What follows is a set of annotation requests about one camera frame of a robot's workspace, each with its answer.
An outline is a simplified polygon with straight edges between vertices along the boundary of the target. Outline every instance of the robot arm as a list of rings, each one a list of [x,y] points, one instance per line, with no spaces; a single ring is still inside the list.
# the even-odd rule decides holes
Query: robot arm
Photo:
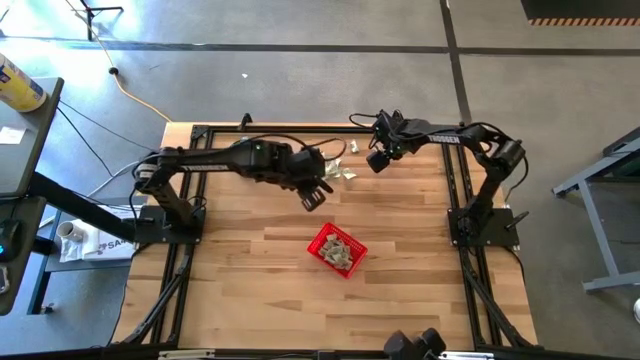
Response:
[[[191,226],[193,206],[180,199],[169,180],[176,173],[235,172],[238,175],[296,191],[307,211],[313,211],[325,201],[321,189],[333,189],[322,180],[325,159],[313,147],[303,147],[294,153],[289,144],[248,139],[225,149],[185,150],[162,148],[147,156],[135,169],[135,188],[152,195],[166,213],[165,222]]]
[[[485,169],[487,177],[465,206],[458,220],[463,236],[477,237],[487,225],[493,208],[493,197],[504,181],[525,156],[520,140],[513,140],[491,125],[475,123],[468,126],[434,125],[426,120],[405,119],[399,111],[389,115],[381,110],[372,128],[370,147],[381,144],[367,157],[374,172],[386,168],[391,160],[400,160],[407,152],[415,154],[425,144],[449,144],[471,150],[476,161]],[[495,150],[489,154],[482,144]]]

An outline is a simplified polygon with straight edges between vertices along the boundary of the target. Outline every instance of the red plastic basket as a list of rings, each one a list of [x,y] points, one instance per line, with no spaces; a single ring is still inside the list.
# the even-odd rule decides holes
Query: red plastic basket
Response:
[[[351,257],[353,258],[353,266],[351,266],[351,269],[349,270],[336,269],[331,264],[329,264],[324,260],[324,256],[320,255],[319,251],[327,242],[327,235],[329,234],[338,235],[338,239],[342,240],[345,243],[345,245],[348,245],[351,248]],[[313,239],[311,244],[309,244],[309,246],[307,247],[307,251],[311,255],[320,259],[320,261],[322,261],[323,263],[327,264],[327,266],[335,270],[338,274],[342,275],[342,277],[344,277],[345,279],[348,279],[356,270],[356,267],[358,267],[358,264],[360,264],[362,259],[364,259],[364,256],[367,254],[368,249],[366,246],[362,245],[358,240],[352,238],[351,235],[340,230],[340,228],[338,228],[337,226],[333,225],[332,223],[326,223],[324,224],[324,226],[322,227],[318,235],[316,235],[315,239]]]

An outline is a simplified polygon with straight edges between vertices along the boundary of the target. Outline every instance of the wooden table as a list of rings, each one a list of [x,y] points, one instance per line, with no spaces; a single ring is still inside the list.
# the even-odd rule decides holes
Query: wooden table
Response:
[[[163,146],[187,147],[193,125],[168,124]],[[216,134],[213,146],[229,146],[240,136]],[[296,136],[307,143],[333,137]],[[337,136],[356,139],[363,149],[342,157],[341,167],[358,176],[331,180],[335,193],[311,213],[293,192],[235,173],[208,175],[205,235],[196,247],[181,348],[381,350],[395,330],[414,335],[429,327],[440,331],[449,349],[472,347],[458,253],[449,245],[441,147],[425,146],[374,174],[365,159],[370,136]],[[322,150],[336,154],[341,146],[329,143]],[[468,158],[478,189],[484,171]],[[174,176],[172,184],[179,189],[181,181]],[[326,222],[369,248],[349,280],[306,252]],[[126,337],[155,302],[166,252],[167,246],[153,245],[134,259],[114,341]],[[488,248],[487,261],[496,301],[535,342],[518,263],[501,248]],[[481,320],[488,339],[484,309]]]

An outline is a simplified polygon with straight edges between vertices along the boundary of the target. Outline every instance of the floor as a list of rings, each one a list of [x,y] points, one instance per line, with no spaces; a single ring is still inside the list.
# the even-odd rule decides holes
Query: floor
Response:
[[[199,45],[435,49],[447,46],[438,0],[89,3],[125,8],[96,17],[95,28],[105,40],[183,44],[156,46],[164,51],[110,51],[126,87],[175,121],[239,121],[251,112],[257,121],[343,122],[351,112],[381,108],[399,108],[436,123],[461,118],[461,93],[445,53],[211,51]],[[515,0],[442,3],[450,6],[460,47],[640,48],[640,27],[530,27]],[[62,99],[104,126],[145,146],[159,145],[164,120],[120,94],[103,52],[78,49],[86,28],[65,2],[0,1],[0,13],[5,7],[9,11],[0,29],[8,38],[0,38],[2,54],[32,77],[63,77]],[[51,38],[56,41],[42,40]],[[520,255],[538,339],[549,349],[627,357],[640,353],[640,325],[631,314],[640,290],[584,294],[581,282],[605,275],[604,263],[581,202],[555,199],[549,191],[638,126],[637,61],[517,52],[460,55],[468,115],[522,138],[528,152],[531,173],[512,195],[511,206],[531,212],[519,225]],[[148,151],[71,114],[112,171]],[[83,193],[108,177],[59,117],[38,170]],[[513,184],[520,171],[505,185]],[[123,176],[98,196],[127,195],[131,184]],[[0,354],[104,345],[117,320],[126,269],[54,275],[45,302],[53,302],[57,311],[33,317],[24,315],[24,302],[37,263],[33,256],[19,305],[0,318]],[[24,341],[26,334],[37,336],[37,348]]]

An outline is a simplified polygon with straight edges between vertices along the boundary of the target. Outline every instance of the gray metal stand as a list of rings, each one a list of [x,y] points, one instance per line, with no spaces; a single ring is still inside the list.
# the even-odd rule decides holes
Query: gray metal stand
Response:
[[[607,233],[614,233],[615,241],[640,245],[635,239],[638,234],[637,216],[640,216],[639,197],[635,194],[640,192],[640,183],[634,179],[606,177],[637,158],[640,155],[639,150],[640,138],[637,138],[552,190],[557,197],[564,197],[570,191],[580,190],[591,226],[598,240],[598,246],[609,276],[583,283],[584,290],[588,293],[618,286],[640,284],[640,271],[620,273],[611,251],[610,236],[607,236]],[[598,195],[598,199],[594,199],[594,193]],[[612,213],[617,219],[614,220],[616,224],[605,229],[607,210],[613,210]]]

